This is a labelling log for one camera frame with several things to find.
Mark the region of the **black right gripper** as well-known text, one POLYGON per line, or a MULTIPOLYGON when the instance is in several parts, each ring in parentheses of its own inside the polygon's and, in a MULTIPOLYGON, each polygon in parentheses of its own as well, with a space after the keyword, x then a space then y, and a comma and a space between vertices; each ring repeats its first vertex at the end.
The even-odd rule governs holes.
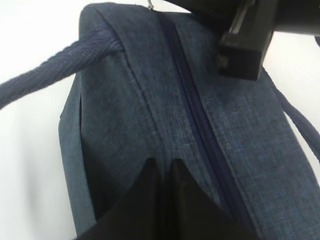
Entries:
POLYGON ((220 32, 218 71, 255 81, 273 33, 320 35, 318 0, 174 0, 220 32))

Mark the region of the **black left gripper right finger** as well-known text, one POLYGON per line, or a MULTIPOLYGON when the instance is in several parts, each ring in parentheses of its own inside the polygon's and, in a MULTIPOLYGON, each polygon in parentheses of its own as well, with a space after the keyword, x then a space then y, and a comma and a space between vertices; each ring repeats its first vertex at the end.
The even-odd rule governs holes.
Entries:
POLYGON ((237 223, 206 195, 182 159, 174 159, 166 179, 168 240, 239 240, 237 223))

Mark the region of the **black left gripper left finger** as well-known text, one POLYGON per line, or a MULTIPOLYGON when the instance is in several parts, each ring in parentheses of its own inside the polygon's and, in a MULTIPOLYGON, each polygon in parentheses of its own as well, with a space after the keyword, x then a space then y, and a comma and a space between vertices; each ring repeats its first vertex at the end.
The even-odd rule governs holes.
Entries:
POLYGON ((159 240, 160 180, 156 160, 147 159, 126 195, 77 239, 159 240))

